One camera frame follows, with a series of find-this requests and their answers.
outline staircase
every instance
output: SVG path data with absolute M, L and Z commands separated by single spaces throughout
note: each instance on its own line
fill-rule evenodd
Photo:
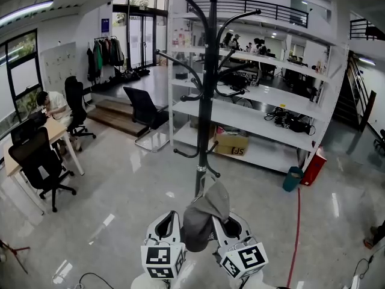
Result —
M 87 117 L 121 132 L 141 136 L 148 127 L 132 121 L 133 109 L 130 105 L 104 99 L 95 104 L 95 109 L 87 113 Z
M 351 52 L 333 118 L 359 129 L 368 99 L 363 78 Z

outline red container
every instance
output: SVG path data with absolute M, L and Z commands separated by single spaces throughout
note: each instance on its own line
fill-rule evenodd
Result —
M 319 147 L 305 171 L 301 184 L 311 186 L 326 161 L 324 151 L 322 150 L 322 147 Z

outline teal trash bin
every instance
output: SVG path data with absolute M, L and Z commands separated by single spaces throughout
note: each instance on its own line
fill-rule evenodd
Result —
M 285 180 L 283 181 L 283 189 L 286 191 L 292 191 L 296 188 L 298 183 L 301 182 L 303 178 L 303 171 L 298 167 L 290 167 L 288 175 L 286 175 Z

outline balcony railing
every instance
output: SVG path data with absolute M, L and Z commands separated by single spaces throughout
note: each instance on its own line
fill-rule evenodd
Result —
M 194 0 L 194 2 L 202 11 L 209 11 L 210 0 Z M 282 20 L 307 28 L 309 14 L 295 8 L 254 0 L 218 0 L 217 4 L 218 13 L 245 13 L 256 8 L 261 10 L 261 14 L 258 16 Z
M 364 18 L 350 21 L 350 39 L 385 40 L 385 34 Z

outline red cable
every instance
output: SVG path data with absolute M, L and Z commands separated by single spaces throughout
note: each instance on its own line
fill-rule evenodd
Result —
M 293 275 L 293 269 L 295 264 L 295 256 L 297 255 L 297 248 L 298 248 L 298 239 L 300 237 L 300 222 L 301 222 L 301 190 L 298 187 L 298 216 L 297 216 L 297 234 L 295 236 L 295 246 L 294 246 L 294 253 L 293 258 L 291 260 L 291 266 L 290 266 L 290 273 L 288 278 L 288 283 L 286 284 L 287 288 L 290 288 L 290 282 L 291 282 L 291 276 Z

